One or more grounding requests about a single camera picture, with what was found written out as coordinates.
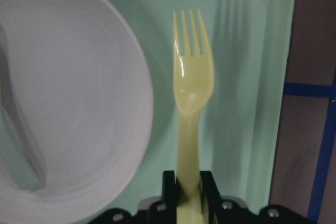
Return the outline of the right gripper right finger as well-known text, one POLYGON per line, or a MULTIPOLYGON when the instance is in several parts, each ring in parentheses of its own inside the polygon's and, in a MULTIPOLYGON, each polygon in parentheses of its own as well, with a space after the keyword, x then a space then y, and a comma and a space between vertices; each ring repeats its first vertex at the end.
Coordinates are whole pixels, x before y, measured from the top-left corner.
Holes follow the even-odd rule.
POLYGON ((237 201, 223 198, 210 171, 201 171, 205 223, 314 223, 281 205, 268 205, 258 214, 237 201))

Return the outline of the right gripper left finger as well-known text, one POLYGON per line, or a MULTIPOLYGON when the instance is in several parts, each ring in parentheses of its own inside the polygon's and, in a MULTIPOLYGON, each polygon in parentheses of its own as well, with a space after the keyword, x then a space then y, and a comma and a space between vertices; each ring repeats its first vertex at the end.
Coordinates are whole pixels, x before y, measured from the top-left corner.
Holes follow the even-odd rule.
POLYGON ((138 210, 133 216, 121 208, 108 209, 98 216, 98 223, 177 223, 177 184, 172 170, 162 174, 162 193, 159 200, 138 210))

